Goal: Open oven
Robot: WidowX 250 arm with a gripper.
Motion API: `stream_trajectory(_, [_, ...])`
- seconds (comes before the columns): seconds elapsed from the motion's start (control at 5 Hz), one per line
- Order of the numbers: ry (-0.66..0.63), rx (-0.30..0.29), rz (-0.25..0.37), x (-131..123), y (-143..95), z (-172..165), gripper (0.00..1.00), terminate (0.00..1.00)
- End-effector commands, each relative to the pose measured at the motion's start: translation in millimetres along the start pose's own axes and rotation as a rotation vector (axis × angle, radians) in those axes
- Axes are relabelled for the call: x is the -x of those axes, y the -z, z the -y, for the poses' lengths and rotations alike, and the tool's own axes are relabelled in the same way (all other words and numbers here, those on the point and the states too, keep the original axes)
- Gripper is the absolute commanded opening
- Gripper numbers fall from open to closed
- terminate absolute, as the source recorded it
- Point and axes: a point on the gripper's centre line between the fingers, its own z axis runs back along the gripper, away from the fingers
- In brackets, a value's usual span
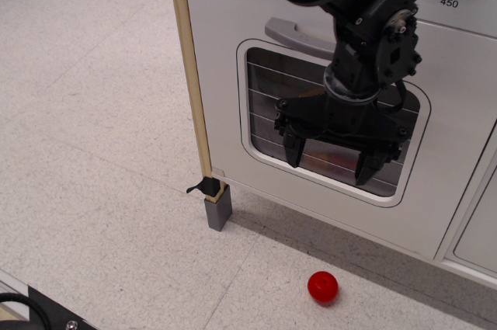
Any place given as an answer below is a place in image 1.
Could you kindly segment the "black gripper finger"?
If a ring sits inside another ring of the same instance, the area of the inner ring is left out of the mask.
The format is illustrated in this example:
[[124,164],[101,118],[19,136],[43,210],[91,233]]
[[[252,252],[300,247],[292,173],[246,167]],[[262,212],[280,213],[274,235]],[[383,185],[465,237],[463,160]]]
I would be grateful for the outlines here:
[[368,153],[362,151],[355,170],[356,185],[365,185],[384,167],[387,161],[388,156],[385,153]]
[[283,146],[287,163],[296,168],[300,165],[306,139],[298,136],[293,131],[286,130],[283,133]]

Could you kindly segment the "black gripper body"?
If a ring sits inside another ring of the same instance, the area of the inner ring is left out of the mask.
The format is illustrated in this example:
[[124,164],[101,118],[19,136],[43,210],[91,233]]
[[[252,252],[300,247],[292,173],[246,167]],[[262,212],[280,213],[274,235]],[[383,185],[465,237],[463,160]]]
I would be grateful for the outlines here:
[[378,111],[372,104],[349,105],[321,92],[313,96],[282,98],[276,102],[274,128],[293,131],[361,153],[385,153],[388,162],[399,157],[410,130]]

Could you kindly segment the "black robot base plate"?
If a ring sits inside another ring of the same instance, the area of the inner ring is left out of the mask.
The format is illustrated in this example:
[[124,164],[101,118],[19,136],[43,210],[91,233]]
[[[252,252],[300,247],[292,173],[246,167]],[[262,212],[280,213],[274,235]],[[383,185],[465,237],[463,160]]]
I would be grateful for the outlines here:
[[97,327],[87,322],[76,313],[50,299],[40,291],[28,287],[28,298],[36,302],[50,320],[52,329],[96,330]]

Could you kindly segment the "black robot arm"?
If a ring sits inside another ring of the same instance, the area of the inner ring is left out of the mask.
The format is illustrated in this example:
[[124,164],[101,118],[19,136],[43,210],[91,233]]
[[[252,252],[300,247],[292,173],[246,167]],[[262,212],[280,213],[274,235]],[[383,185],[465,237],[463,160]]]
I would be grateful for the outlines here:
[[391,119],[396,106],[380,108],[378,96],[416,73],[416,0],[287,0],[318,6],[334,19],[335,49],[326,67],[324,91],[280,99],[274,127],[283,137],[287,163],[299,166],[307,140],[358,152],[357,185],[399,158],[409,130]]

